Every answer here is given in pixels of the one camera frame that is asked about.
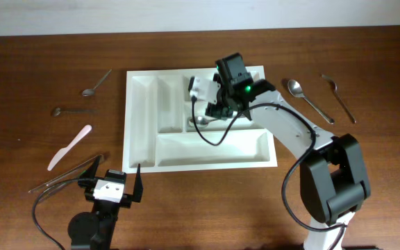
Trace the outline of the small dark teaspoon lower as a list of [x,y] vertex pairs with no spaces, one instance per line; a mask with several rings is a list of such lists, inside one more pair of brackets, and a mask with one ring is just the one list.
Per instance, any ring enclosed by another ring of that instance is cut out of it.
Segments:
[[54,108],[51,112],[52,117],[57,117],[64,113],[94,113],[91,109],[69,109],[69,108]]

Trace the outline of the steel fork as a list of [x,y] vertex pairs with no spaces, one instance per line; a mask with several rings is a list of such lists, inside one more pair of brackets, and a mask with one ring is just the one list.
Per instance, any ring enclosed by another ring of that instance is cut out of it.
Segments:
[[351,120],[351,122],[353,124],[356,124],[357,123],[356,118],[353,116],[352,112],[348,109],[347,105],[345,104],[345,102],[342,100],[342,98],[338,94],[338,86],[337,86],[336,82],[331,77],[329,77],[325,74],[322,74],[321,77],[331,85],[333,94],[335,95],[335,98],[338,100],[338,102],[344,109],[345,113],[349,116],[349,119]]

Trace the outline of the steel tablespoon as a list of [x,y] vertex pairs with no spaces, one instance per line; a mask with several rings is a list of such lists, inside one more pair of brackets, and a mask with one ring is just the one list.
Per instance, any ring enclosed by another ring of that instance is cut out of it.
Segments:
[[189,117],[187,119],[187,126],[190,128],[194,128],[197,126],[198,128],[205,128],[207,127],[210,123],[216,122],[217,119],[208,119],[207,117],[201,117],[201,116],[196,116],[196,117]]
[[314,108],[329,124],[334,124],[335,120],[315,105],[303,92],[300,83],[294,79],[287,82],[287,88],[290,94],[296,98],[304,99],[312,108]]

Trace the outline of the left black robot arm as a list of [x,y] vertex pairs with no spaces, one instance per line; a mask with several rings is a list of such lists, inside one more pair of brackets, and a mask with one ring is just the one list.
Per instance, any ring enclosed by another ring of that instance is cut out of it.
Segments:
[[80,176],[78,186],[84,189],[85,199],[93,203],[90,212],[75,215],[67,228],[72,249],[109,250],[121,208],[130,208],[142,199],[141,166],[137,167],[131,194],[125,193],[127,173],[109,169],[97,177],[101,157],[97,156]]

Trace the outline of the small steel teaspoon upper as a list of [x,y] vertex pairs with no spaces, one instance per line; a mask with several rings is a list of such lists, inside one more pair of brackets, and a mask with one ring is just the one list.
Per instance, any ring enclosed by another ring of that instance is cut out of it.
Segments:
[[109,77],[109,75],[111,74],[112,69],[109,69],[108,72],[97,82],[97,84],[92,87],[92,88],[88,88],[85,89],[84,91],[82,91],[82,96],[83,97],[91,97],[93,95],[95,95],[96,89]]

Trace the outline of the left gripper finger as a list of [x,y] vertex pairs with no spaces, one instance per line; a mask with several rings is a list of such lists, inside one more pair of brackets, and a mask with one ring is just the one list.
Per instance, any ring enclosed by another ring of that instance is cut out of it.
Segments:
[[137,165],[137,171],[135,175],[135,183],[133,187],[133,202],[140,203],[143,194],[143,184],[141,177],[141,164]]
[[92,186],[95,179],[101,156],[97,156],[94,162],[79,176],[78,186],[81,188],[87,188]]

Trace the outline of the white plastic cutlery tray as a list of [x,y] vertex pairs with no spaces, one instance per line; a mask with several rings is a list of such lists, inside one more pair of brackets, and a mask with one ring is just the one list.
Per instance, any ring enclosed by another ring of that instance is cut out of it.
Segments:
[[214,68],[129,71],[122,170],[132,174],[275,167],[273,135],[246,117],[220,120],[191,102],[190,78]]

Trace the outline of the pink plastic knife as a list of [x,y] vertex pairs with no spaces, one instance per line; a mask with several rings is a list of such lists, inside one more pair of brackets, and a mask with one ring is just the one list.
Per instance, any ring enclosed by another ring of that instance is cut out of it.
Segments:
[[47,170],[51,171],[58,162],[76,145],[78,144],[90,131],[92,130],[91,125],[85,125],[75,136],[75,138],[66,146],[57,151],[57,153],[51,159]]

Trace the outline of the long steel tongs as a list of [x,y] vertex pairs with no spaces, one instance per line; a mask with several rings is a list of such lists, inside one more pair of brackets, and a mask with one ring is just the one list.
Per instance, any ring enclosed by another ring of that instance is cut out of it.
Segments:
[[103,163],[105,161],[105,156],[103,154],[96,155],[96,156],[86,160],[85,162],[82,162],[80,165],[66,171],[65,173],[29,190],[28,193],[32,194],[34,192],[38,192],[47,187],[48,188],[51,187],[53,184],[55,184],[61,180],[64,180],[67,177],[75,176],[77,174],[82,174],[84,170],[88,169],[90,167],[90,165],[95,162],[95,160],[100,160],[100,163]]

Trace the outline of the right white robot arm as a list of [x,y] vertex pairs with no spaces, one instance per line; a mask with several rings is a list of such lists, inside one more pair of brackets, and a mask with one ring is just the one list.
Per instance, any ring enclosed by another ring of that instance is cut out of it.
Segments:
[[207,101],[206,115],[229,119],[241,116],[267,129],[296,158],[281,188],[288,213],[286,188],[295,170],[300,175],[300,195],[312,217],[309,224],[293,220],[308,230],[302,249],[341,249],[348,223],[371,195],[360,144],[350,134],[335,136],[295,110],[265,79],[247,71],[242,56],[234,53],[216,60],[211,81],[190,81],[191,101]]

